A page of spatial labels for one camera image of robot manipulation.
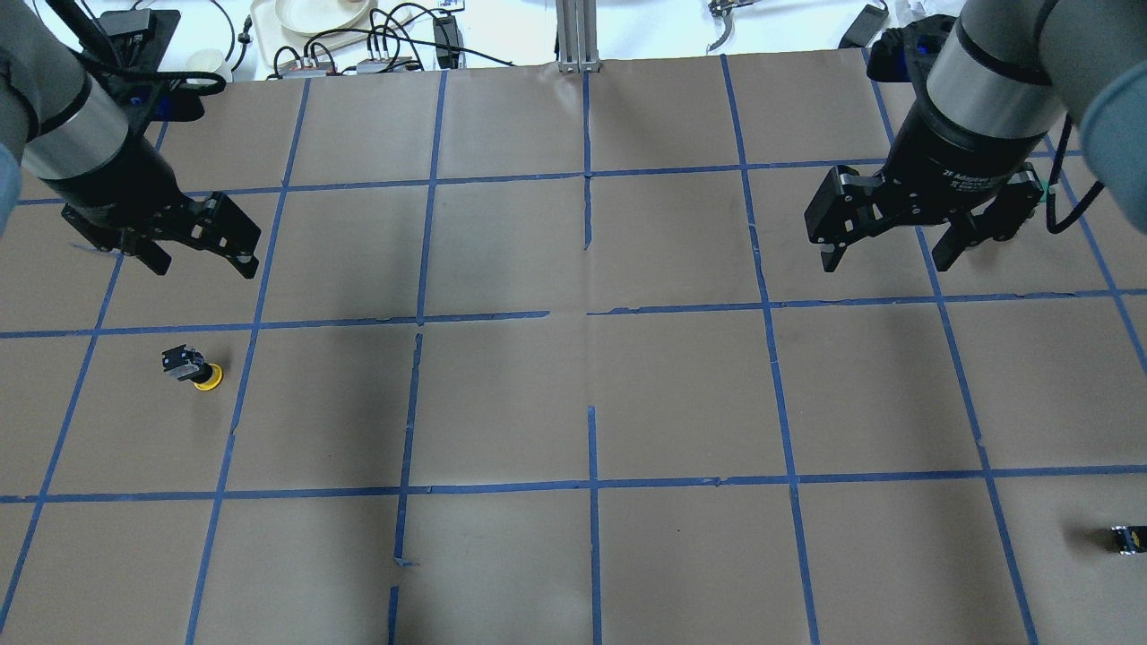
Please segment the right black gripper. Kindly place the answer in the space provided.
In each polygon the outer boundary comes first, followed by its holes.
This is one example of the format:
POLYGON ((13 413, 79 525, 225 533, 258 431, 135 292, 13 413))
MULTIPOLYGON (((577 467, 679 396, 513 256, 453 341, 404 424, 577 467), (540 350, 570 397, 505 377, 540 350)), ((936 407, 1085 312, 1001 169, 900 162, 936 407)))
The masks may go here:
POLYGON ((850 244, 897 226, 950 226, 931 249, 938 272, 973 246, 1015 238, 1044 195, 1027 160, 1044 133, 984 135, 914 103, 877 173, 834 165, 816 188, 804 222, 824 272, 836 271, 850 244))

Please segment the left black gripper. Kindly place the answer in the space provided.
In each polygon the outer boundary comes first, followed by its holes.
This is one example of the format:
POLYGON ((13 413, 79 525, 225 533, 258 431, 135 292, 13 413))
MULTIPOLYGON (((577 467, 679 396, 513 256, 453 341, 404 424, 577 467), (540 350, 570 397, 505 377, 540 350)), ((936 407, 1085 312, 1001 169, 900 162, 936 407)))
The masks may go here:
POLYGON ((172 258, 161 241, 214 252, 245 280, 262 262, 255 248, 262 228, 223 192, 196 201, 177 186, 175 171, 142 135, 135 135, 94 170, 61 178, 55 191, 65 200, 65 219, 91 244, 119 250, 156 275, 172 258))

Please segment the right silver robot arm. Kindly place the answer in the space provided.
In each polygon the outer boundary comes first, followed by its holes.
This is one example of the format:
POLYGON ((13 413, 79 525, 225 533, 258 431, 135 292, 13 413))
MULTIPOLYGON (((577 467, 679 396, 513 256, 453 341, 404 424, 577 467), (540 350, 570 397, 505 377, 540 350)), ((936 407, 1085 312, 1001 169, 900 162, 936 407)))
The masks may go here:
POLYGON ((968 1, 881 37, 868 76, 915 99, 877 173, 830 168, 807 204, 824 270, 898 226, 945 226, 941 271, 1014 238, 1045 189, 1028 157, 1056 123, 1078 129, 1099 186, 1144 231, 1144 1, 968 1))

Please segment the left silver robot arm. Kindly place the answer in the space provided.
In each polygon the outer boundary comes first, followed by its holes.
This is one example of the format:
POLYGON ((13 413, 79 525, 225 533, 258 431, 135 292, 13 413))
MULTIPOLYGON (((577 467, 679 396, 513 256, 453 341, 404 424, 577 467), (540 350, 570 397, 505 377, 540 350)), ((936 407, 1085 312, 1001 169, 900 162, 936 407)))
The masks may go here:
POLYGON ((159 71, 140 60, 122 67, 110 37, 75 1, 53 11, 83 50, 55 37, 28 3, 3 1, 3 218, 23 174, 63 200, 62 217, 99 252, 120 252, 164 275, 161 242, 212 252, 251 279, 262 230, 223 192, 195 200, 145 132, 167 94, 211 98, 226 87, 212 71, 159 71))

